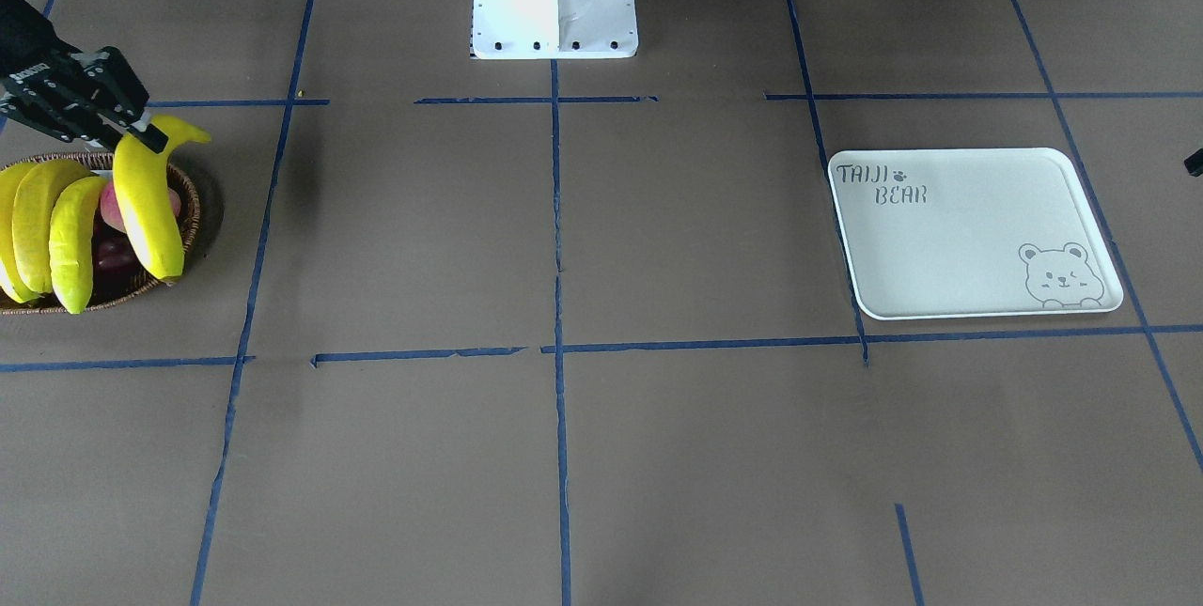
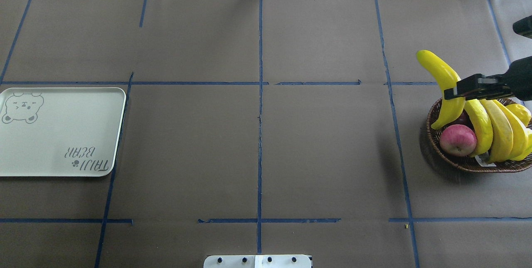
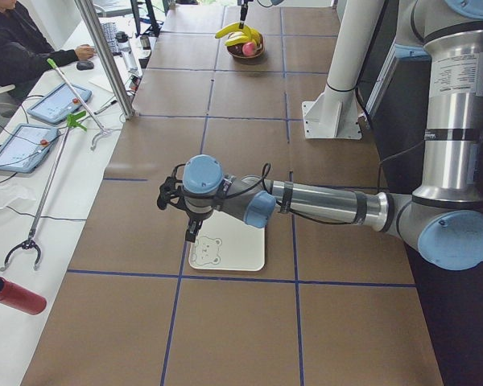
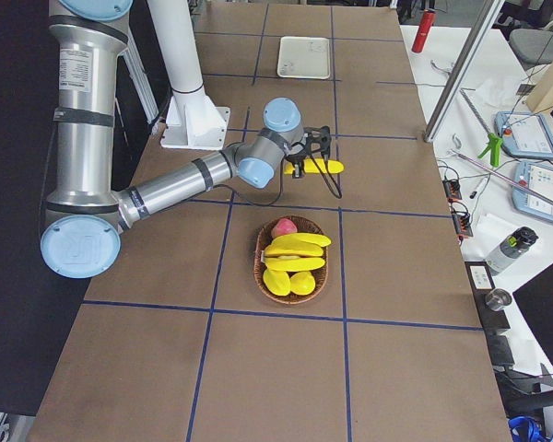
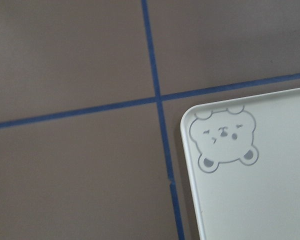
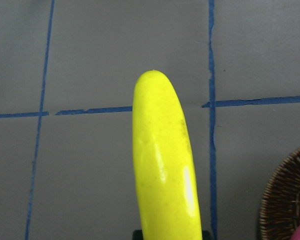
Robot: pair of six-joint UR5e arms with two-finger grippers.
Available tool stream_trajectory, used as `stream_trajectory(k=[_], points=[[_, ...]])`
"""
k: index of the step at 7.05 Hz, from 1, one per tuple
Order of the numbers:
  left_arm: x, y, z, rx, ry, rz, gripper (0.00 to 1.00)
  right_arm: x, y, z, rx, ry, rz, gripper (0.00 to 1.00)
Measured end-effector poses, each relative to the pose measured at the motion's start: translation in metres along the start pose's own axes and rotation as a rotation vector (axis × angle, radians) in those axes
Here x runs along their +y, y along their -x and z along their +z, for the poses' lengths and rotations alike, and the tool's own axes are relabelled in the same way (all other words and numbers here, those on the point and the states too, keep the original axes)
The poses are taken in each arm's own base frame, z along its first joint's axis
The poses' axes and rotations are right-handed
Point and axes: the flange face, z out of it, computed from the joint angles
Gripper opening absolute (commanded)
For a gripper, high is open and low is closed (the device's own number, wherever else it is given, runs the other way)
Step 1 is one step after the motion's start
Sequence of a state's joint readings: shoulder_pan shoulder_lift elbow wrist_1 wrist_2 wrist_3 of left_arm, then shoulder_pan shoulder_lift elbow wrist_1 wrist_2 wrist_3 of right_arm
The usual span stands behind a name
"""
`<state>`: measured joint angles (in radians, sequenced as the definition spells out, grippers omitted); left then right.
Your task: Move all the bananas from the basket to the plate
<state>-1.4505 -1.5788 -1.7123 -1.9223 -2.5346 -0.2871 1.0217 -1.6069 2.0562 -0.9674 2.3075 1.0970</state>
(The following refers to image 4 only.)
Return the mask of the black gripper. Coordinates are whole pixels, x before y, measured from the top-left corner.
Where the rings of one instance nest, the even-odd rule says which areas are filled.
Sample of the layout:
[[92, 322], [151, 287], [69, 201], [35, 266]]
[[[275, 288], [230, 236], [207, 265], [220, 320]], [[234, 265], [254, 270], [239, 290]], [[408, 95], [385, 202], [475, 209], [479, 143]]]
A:
[[288, 162], [292, 165], [292, 178], [301, 179], [305, 170], [306, 159], [310, 164], [314, 162], [312, 144], [314, 142], [313, 131], [305, 132], [303, 138], [292, 145], [294, 152], [288, 155]]

